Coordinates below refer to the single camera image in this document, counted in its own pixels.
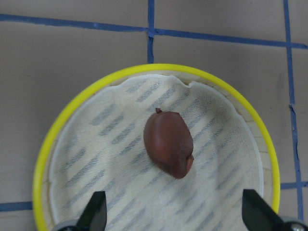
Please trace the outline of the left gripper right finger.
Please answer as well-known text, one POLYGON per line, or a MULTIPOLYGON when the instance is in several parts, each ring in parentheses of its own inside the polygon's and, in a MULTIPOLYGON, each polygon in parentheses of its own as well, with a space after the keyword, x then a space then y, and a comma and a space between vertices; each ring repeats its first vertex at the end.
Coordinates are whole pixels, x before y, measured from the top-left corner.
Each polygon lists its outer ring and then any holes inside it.
POLYGON ((242 220, 249 231, 279 231, 284 221, 253 189, 244 189, 242 220))

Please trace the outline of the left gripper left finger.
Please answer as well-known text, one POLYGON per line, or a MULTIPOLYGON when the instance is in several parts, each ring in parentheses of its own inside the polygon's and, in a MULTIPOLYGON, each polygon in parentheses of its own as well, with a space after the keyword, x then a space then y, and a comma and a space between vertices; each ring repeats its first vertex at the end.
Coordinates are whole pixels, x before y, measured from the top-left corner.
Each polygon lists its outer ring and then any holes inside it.
POLYGON ((104 231, 107 224, 105 191, 94 192, 77 221, 78 231, 104 231))

